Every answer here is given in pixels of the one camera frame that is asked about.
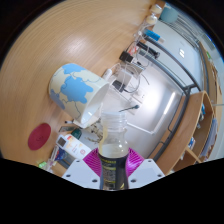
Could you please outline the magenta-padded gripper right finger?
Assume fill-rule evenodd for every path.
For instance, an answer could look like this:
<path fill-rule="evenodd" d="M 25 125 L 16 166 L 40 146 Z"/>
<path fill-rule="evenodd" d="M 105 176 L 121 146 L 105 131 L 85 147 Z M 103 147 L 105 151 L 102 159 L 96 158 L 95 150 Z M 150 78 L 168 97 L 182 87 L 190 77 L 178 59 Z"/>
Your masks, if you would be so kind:
<path fill-rule="evenodd" d="M 153 159 L 144 159 L 133 149 L 128 155 L 128 187 L 141 188 L 164 177 Z"/>

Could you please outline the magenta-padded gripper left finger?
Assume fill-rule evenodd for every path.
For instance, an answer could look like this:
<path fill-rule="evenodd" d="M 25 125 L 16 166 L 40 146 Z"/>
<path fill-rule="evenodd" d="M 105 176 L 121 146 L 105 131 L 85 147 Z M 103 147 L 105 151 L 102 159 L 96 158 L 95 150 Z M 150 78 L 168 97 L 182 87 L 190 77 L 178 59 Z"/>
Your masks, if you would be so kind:
<path fill-rule="evenodd" d="M 83 159 L 75 159 L 62 176 L 83 188 L 100 188 L 100 159 L 98 149 L 92 150 Z"/>

